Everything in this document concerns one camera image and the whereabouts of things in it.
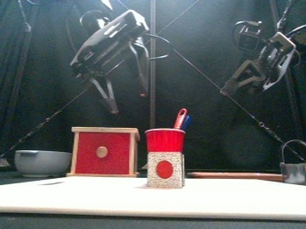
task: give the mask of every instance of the blue pen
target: blue pen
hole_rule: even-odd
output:
[[[181,130],[182,131],[185,130],[189,122],[191,122],[191,117],[187,115],[185,120],[184,120],[182,125],[181,125]]]

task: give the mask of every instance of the pen holder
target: pen holder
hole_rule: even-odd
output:
[[[177,129],[150,129],[145,132],[148,150],[146,185],[153,188],[182,188],[185,133]]]

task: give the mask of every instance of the gray bowl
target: gray bowl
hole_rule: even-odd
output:
[[[25,177],[64,175],[68,171],[72,154],[57,151],[17,150],[14,166]]]

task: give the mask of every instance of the white table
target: white table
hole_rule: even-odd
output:
[[[153,189],[145,182],[145,178],[73,176],[1,185],[1,196],[9,198],[0,200],[0,212],[304,221],[306,226],[306,186],[260,180],[187,179],[182,189]]]

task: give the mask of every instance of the red wooden box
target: red wooden box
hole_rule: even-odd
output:
[[[136,176],[138,131],[73,127],[73,157],[66,175]]]

